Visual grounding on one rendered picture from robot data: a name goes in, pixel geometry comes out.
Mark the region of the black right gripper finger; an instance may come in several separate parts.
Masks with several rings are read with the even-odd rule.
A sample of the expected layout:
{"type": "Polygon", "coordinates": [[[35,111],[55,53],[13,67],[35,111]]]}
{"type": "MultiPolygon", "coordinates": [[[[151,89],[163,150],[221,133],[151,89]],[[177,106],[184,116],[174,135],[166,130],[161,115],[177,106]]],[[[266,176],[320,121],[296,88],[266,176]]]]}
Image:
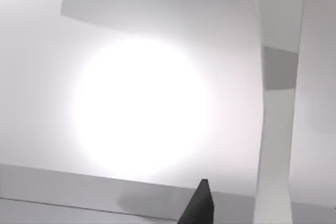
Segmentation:
{"type": "Polygon", "coordinates": [[[201,179],[177,224],[214,224],[214,202],[208,179],[201,179]]]}

